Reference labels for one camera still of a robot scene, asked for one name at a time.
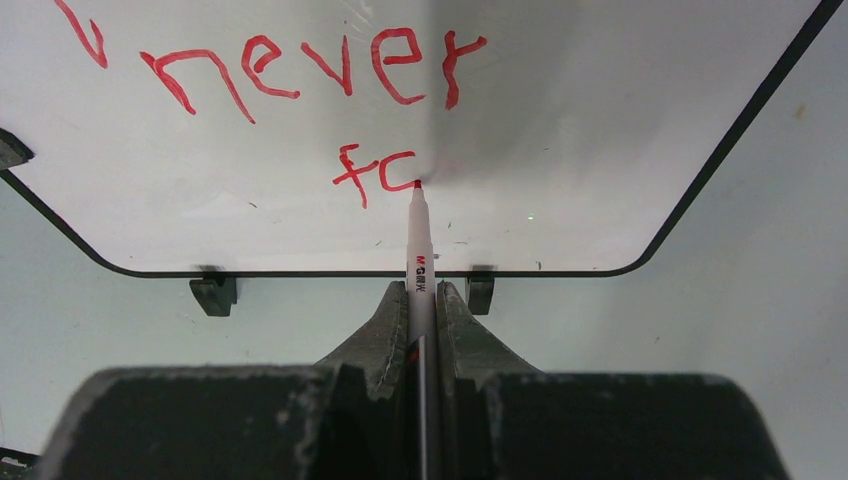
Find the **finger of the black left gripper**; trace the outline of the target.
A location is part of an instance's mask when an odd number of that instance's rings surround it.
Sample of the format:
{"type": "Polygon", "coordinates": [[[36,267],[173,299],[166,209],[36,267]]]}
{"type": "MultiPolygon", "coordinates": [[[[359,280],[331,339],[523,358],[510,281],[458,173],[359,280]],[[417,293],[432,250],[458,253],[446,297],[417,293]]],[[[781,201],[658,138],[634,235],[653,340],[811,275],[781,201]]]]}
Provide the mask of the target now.
{"type": "Polygon", "coordinates": [[[8,170],[28,163],[35,153],[13,133],[0,129],[0,161],[1,170],[8,170]]]}

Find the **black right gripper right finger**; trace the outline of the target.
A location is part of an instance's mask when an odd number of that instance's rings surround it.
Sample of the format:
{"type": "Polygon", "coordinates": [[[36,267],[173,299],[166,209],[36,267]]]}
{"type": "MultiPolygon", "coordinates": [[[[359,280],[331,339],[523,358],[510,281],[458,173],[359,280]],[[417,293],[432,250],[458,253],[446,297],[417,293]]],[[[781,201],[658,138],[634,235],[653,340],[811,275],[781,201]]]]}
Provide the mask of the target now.
{"type": "Polygon", "coordinates": [[[543,372],[437,293],[448,479],[786,479],[732,380],[703,373],[543,372]]]}

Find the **red whiteboard marker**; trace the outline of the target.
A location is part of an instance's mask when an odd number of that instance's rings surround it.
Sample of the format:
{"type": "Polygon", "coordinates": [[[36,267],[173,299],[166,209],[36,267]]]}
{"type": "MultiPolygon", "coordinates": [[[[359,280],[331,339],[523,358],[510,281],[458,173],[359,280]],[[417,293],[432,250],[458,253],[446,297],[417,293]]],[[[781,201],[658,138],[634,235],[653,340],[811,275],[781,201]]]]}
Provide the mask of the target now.
{"type": "Polygon", "coordinates": [[[409,205],[406,262],[408,296],[408,364],[416,401],[416,442],[419,479],[441,475],[441,432],[436,335],[436,293],[429,207],[422,182],[413,182],[409,205]]]}

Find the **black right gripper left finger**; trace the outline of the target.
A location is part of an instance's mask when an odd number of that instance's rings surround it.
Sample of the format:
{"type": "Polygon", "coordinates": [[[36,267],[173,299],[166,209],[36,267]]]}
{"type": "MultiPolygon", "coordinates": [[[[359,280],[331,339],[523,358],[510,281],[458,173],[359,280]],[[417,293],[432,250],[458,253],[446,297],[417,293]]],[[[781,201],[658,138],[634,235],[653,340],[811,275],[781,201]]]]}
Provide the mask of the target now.
{"type": "Polygon", "coordinates": [[[40,479],[404,479],[408,300],[313,365],[110,368],[67,403],[40,479]]]}

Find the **white whiteboard black frame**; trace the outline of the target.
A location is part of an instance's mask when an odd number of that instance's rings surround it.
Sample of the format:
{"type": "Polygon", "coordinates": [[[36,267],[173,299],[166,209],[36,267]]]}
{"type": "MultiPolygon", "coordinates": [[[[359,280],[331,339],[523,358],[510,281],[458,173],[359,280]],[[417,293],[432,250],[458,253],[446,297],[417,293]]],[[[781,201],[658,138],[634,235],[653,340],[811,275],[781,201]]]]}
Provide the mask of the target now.
{"type": "Polygon", "coordinates": [[[658,250],[836,1],[5,1],[2,179],[88,257],[185,278],[613,276],[658,250]]]}

